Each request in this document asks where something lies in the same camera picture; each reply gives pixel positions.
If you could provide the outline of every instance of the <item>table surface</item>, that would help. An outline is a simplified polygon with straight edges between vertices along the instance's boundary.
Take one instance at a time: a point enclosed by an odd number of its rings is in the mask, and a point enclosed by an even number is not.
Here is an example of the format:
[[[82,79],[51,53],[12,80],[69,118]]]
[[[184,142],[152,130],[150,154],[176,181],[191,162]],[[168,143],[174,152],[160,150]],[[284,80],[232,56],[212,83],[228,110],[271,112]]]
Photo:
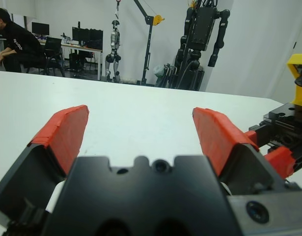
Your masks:
[[[139,155],[171,165],[177,155],[201,155],[195,107],[222,112],[247,131],[281,105],[266,98],[0,71],[0,180],[55,112],[81,104],[90,113],[79,156],[107,156],[112,166],[123,167]],[[302,170],[290,179],[302,187]]]
[[[41,44],[45,44],[46,40],[38,40]],[[79,45],[76,44],[69,44],[69,43],[62,43],[61,44],[63,47],[68,47],[68,48],[75,48],[75,49],[79,49],[79,50],[91,50],[93,52],[102,52],[103,50],[100,49],[94,49],[94,48],[87,48],[87,47],[81,47]]]

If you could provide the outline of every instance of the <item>yellow component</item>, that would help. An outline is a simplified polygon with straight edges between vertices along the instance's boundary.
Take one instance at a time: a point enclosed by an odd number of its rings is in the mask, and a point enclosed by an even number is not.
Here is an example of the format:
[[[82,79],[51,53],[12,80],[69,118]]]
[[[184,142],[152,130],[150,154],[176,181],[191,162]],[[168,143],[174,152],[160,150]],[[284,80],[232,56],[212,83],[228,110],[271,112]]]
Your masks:
[[[287,62],[287,65],[295,79],[297,79],[300,76],[300,73],[296,66],[302,65],[302,54],[293,54]],[[296,96],[292,103],[302,106],[302,87],[296,85]]]
[[[160,15],[154,16],[153,25],[157,26],[160,22],[164,20],[165,18],[162,18]]]
[[[193,0],[192,3],[191,3],[191,5],[190,5],[190,7],[191,8],[195,8],[196,4],[197,4],[197,1]]]

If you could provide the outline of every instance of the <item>robot leg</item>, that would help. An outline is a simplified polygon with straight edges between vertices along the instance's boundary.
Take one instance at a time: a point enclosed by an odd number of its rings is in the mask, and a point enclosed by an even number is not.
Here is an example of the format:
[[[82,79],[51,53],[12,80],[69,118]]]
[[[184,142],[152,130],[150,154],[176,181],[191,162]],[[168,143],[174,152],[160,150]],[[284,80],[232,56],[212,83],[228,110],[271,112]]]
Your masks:
[[[106,60],[105,60],[105,76],[108,82],[111,82],[110,79],[110,60],[111,60],[111,55],[107,55],[106,56]]]
[[[118,71],[118,65],[119,65],[119,62],[115,61],[113,63],[113,71],[114,71],[114,74],[115,74],[115,80],[114,82],[115,83],[119,83],[120,82],[120,75],[119,75],[119,71]]]
[[[113,71],[115,73],[115,82],[116,83],[120,82],[120,75],[119,75],[119,71],[118,71],[118,65],[119,65],[120,60],[121,60],[121,56],[116,55],[115,62],[113,64]]]

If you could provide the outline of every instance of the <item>black hair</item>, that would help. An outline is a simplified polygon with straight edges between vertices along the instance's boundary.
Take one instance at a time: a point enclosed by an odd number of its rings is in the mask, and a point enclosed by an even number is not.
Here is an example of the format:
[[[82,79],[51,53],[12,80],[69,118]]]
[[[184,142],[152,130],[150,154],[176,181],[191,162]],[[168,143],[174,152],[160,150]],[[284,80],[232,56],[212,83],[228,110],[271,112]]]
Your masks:
[[[10,18],[9,13],[6,10],[2,9],[2,8],[0,8],[0,19],[2,19],[2,21],[5,22],[5,23],[11,22],[11,18]]]

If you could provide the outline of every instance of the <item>man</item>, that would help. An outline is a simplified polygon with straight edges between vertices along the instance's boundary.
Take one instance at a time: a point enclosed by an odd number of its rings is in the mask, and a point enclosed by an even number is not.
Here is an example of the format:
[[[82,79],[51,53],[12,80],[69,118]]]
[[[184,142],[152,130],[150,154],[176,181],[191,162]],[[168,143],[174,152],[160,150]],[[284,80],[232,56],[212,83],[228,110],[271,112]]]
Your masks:
[[[0,8],[0,34],[7,39],[8,46],[0,52],[0,64],[6,71],[20,72],[21,64],[43,63],[42,47],[33,34],[12,22],[9,13]]]

